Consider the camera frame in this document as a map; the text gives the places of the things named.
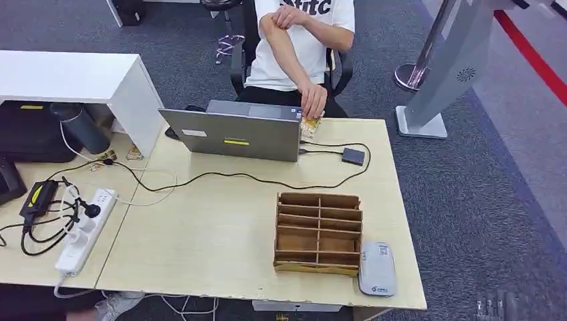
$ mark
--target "sneaker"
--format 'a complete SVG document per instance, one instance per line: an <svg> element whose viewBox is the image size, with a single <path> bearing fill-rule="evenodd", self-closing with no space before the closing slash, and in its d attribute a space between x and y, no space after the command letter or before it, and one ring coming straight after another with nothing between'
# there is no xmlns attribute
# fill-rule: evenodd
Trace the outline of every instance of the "sneaker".
<svg viewBox="0 0 567 321"><path fill-rule="evenodd" d="M97 321L115 321L121 314L135 307L142 299L142 292L116 292L110 294L106 300L98 302Z"/></svg>

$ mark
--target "white t-shirt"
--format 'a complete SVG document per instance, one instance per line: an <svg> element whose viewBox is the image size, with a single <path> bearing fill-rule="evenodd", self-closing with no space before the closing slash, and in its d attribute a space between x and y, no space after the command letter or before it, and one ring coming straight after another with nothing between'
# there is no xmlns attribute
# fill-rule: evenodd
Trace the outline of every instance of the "white t-shirt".
<svg viewBox="0 0 567 321"><path fill-rule="evenodd" d="M255 0L258 23L268 13L277 11L280 5L292 5L313 18L343 27L354 32L353 0ZM326 47L307 29L293 25L288 29L300 64L314 84L324 82L326 69ZM260 42L256 48L256 59L252 62L250 77L244 86L255 86L289 92L297 86L277 64L271 47L263 32L259 32Z"/></svg>

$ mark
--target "silver laptop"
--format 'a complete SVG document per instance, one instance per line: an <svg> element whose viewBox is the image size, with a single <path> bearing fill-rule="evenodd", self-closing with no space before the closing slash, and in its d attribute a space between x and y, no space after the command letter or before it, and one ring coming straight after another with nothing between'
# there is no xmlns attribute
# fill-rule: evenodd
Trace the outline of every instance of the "silver laptop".
<svg viewBox="0 0 567 321"><path fill-rule="evenodd" d="M299 107L211 100L206 112L159 112L192 152L298 161Z"/></svg>

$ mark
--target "cardboard box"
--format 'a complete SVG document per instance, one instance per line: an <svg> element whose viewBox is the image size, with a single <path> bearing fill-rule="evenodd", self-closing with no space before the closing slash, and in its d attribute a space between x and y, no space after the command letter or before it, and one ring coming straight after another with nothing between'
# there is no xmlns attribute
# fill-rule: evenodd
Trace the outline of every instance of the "cardboard box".
<svg viewBox="0 0 567 321"><path fill-rule="evenodd" d="M357 196L280 193L273 266L276 271L356 276L362 211Z"/></svg>

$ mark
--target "hand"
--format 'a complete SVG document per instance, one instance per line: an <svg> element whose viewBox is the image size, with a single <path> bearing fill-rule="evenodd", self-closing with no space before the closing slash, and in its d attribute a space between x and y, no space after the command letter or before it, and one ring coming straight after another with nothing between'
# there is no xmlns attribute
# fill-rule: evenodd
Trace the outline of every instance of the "hand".
<svg viewBox="0 0 567 321"><path fill-rule="evenodd" d="M303 25L308 19L307 13L291 5L282 5L271 17L271 20L280 29L289 29L293 25Z"/></svg>
<svg viewBox="0 0 567 321"><path fill-rule="evenodd" d="M309 82L298 88L302 95L302 114L308 120L321 117L327 103L327 89Z"/></svg>

